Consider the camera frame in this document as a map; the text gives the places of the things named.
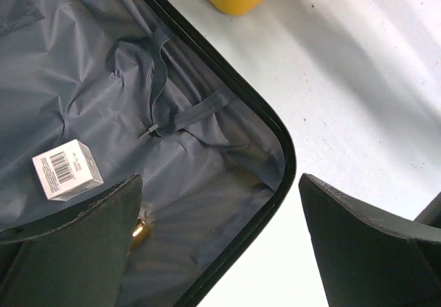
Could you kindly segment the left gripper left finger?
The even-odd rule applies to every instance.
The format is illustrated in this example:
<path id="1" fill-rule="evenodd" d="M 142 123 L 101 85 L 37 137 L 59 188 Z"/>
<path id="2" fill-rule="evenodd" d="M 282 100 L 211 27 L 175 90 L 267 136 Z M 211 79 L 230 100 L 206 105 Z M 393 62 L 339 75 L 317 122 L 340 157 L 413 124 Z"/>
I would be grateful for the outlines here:
<path id="1" fill-rule="evenodd" d="M 2 306 L 114 306 L 142 180 L 1 232 Z"/>

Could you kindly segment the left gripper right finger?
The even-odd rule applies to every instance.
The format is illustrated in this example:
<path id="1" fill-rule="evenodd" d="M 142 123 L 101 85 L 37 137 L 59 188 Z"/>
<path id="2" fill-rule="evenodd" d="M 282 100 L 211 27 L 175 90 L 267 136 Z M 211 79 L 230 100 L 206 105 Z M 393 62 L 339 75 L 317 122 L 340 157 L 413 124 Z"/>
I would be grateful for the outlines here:
<path id="1" fill-rule="evenodd" d="M 311 174 L 298 183 L 329 306 L 439 306 L 440 198 L 414 220 Z"/>

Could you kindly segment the space print kids suitcase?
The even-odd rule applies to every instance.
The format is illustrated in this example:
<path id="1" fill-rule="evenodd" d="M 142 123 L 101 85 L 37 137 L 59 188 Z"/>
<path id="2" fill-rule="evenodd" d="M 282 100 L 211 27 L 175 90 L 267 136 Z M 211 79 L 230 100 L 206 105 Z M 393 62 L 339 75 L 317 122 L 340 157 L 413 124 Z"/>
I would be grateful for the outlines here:
<path id="1" fill-rule="evenodd" d="M 32 158 L 75 139 L 104 183 L 49 201 Z M 140 176 L 114 306 L 196 306 L 295 170 L 276 113 L 167 0 L 1 0 L 1 232 Z"/>

